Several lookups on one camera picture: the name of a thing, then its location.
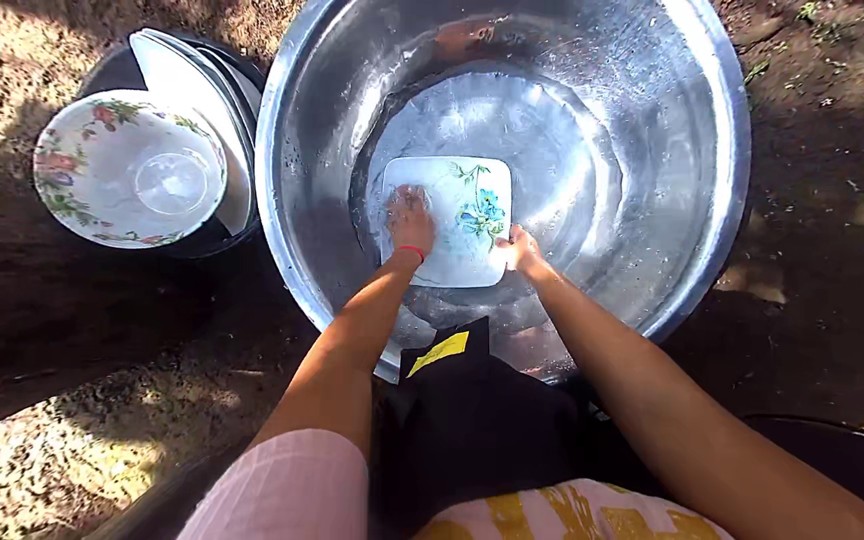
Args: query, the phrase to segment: pink shirt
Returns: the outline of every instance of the pink shirt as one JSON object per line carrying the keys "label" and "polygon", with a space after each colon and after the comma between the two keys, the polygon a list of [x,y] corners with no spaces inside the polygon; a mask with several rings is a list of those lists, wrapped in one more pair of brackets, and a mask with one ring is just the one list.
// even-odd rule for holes
{"label": "pink shirt", "polygon": [[[366,460],[348,439],[322,429],[283,433],[239,457],[178,538],[365,540],[368,490]],[[677,504],[586,478],[456,504],[415,537],[732,538]]]}

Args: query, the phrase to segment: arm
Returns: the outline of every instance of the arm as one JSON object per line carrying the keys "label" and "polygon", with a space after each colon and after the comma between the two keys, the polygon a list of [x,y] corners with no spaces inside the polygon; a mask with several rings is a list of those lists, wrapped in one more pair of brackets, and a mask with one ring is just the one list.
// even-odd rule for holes
{"label": "arm", "polygon": [[372,374],[392,334],[402,295],[432,249],[432,221],[421,188],[392,195],[389,230],[395,250],[345,304],[305,355],[292,382],[249,448],[274,436],[316,428],[350,440],[368,458]]}
{"label": "arm", "polygon": [[589,299],[512,228],[510,269],[532,283],[572,359],[635,453],[683,504],[737,538],[863,538],[864,501],[751,430],[659,347]]}

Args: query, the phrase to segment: person's left hand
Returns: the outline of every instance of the person's left hand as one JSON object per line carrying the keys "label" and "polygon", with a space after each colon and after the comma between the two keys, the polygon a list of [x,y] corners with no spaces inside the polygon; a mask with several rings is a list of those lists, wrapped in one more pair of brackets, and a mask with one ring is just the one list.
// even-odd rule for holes
{"label": "person's left hand", "polygon": [[426,190],[421,186],[400,185],[388,203],[391,244],[396,250],[414,246],[428,258],[435,242],[435,224],[426,212]]}

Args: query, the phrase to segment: pink sleeve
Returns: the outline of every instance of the pink sleeve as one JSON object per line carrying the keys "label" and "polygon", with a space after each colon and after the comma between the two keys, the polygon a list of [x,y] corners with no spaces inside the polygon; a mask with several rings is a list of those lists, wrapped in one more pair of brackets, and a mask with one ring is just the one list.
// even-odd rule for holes
{"label": "pink sleeve", "polygon": [[244,453],[198,504],[179,540],[365,539],[369,473],[361,450],[323,429]]}

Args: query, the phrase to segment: red string bracelet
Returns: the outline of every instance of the red string bracelet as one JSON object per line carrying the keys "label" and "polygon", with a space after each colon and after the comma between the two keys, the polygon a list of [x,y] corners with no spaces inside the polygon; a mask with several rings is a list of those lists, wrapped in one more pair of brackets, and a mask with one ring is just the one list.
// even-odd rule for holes
{"label": "red string bracelet", "polygon": [[398,246],[398,249],[400,249],[400,250],[412,250],[412,251],[418,253],[418,256],[422,258],[422,262],[420,262],[419,264],[424,264],[426,262],[426,253],[423,252],[423,250],[417,248],[416,246]]}

